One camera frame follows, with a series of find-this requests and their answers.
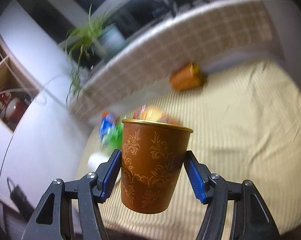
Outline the spider plant in green pot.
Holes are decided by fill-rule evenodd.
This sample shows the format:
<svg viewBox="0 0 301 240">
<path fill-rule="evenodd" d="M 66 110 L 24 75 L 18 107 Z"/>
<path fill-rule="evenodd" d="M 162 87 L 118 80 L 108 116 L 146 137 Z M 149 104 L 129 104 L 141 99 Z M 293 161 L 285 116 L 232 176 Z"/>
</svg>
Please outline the spider plant in green pot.
<svg viewBox="0 0 301 240">
<path fill-rule="evenodd" d="M 122 33 L 116 24 L 112 23 L 112 12 L 104 12 L 98 16 L 92 16 L 91 10 L 88 13 L 87 24 L 74 28 L 67 35 L 65 41 L 65 54 L 71 64 L 71 84 L 66 97 L 66 105 L 70 105 L 72 98 L 78 98 L 83 92 L 90 95 L 88 89 L 82 85 L 82 68 L 83 61 L 89 61 L 92 57 L 97 56 L 102 63 L 107 63 L 126 45 Z"/>
</svg>

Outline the red white ceramic vase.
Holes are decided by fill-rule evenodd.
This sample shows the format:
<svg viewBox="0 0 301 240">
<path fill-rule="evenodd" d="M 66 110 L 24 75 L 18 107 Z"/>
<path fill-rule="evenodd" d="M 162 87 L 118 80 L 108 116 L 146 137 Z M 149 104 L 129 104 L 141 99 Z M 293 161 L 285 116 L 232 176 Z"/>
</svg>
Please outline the red white ceramic vase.
<svg viewBox="0 0 301 240">
<path fill-rule="evenodd" d="M 13 97 L 11 92 L 0 94 L 1 119 L 7 124 L 17 124 L 24 115 L 27 105 L 18 97 Z"/>
</svg>

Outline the black power adapter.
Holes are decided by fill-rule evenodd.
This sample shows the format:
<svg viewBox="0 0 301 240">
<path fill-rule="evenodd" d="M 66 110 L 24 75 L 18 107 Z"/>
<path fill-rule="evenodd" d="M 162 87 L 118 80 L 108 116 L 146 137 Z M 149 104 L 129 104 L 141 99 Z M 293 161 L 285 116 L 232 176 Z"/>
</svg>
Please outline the black power adapter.
<svg viewBox="0 0 301 240">
<path fill-rule="evenodd" d="M 10 199 L 16 205 L 22 217 L 29 221 L 34 212 L 34 207 L 28 201 L 27 196 L 19 187 L 19 185 L 15 185 L 11 178 L 7 178 L 7 185 L 10 192 Z"/>
</svg>

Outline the white plastic cup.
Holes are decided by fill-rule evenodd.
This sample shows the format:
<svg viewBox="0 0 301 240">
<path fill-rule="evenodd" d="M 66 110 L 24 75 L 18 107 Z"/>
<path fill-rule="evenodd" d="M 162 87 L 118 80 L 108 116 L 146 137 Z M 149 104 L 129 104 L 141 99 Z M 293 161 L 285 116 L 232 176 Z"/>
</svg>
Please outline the white plastic cup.
<svg viewBox="0 0 301 240">
<path fill-rule="evenodd" d="M 89 156 L 89 159 L 87 161 L 87 168 L 90 172 L 95 172 L 98 169 L 99 165 L 106 163 L 109 158 L 109 156 L 95 152 L 91 156 Z"/>
</svg>

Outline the green tea bottle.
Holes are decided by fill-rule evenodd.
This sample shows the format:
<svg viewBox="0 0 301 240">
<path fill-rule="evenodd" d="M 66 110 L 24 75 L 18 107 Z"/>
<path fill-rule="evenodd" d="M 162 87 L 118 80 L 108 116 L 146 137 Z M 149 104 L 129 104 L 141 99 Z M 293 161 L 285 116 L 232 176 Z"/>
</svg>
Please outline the green tea bottle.
<svg viewBox="0 0 301 240">
<path fill-rule="evenodd" d="M 110 128 L 103 137 L 103 144 L 109 150 L 121 149 L 123 137 L 123 123 L 119 122 Z"/>
</svg>

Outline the brown plaid sill cloth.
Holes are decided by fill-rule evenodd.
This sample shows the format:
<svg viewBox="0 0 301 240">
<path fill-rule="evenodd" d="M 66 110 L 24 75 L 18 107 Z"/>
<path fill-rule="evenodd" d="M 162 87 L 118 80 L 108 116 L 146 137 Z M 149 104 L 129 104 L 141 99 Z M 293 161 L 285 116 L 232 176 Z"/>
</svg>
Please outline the brown plaid sill cloth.
<svg viewBox="0 0 301 240">
<path fill-rule="evenodd" d="M 272 20 L 263 0 L 202 5 L 156 25 L 126 46 L 72 98 L 70 112 L 88 120 L 189 62 L 273 37 Z"/>
</svg>

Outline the brown gold-patterned cup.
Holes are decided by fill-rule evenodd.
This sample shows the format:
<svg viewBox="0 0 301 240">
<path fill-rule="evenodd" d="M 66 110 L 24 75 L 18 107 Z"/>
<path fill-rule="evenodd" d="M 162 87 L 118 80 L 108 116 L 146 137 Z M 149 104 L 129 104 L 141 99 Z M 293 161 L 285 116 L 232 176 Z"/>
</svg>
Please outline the brown gold-patterned cup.
<svg viewBox="0 0 301 240">
<path fill-rule="evenodd" d="M 193 130 L 137 119 L 122 123 L 122 203 L 138 213 L 161 213 L 169 207 Z"/>
</svg>

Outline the red orange snack carton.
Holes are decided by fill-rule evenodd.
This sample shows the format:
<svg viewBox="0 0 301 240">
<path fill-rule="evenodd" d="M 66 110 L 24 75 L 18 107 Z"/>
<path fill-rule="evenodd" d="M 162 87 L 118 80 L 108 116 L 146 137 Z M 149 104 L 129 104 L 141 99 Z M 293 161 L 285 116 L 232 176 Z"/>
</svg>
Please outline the red orange snack carton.
<svg viewBox="0 0 301 240">
<path fill-rule="evenodd" d="M 177 119 L 152 105 L 143 105 L 138 108 L 133 114 L 133 119 L 180 125 L 180 122 Z"/>
</svg>

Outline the blue orange-capped bottle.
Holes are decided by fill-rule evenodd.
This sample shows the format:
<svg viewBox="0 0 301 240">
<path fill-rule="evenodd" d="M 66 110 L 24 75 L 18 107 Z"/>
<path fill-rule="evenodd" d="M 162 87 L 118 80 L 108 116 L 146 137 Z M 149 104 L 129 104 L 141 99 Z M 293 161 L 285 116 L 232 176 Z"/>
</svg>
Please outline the blue orange-capped bottle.
<svg viewBox="0 0 301 240">
<path fill-rule="evenodd" d="M 104 112 L 102 114 L 101 124 L 99 127 L 99 138 L 103 140 L 104 136 L 107 135 L 116 126 L 117 117 L 111 112 Z"/>
</svg>

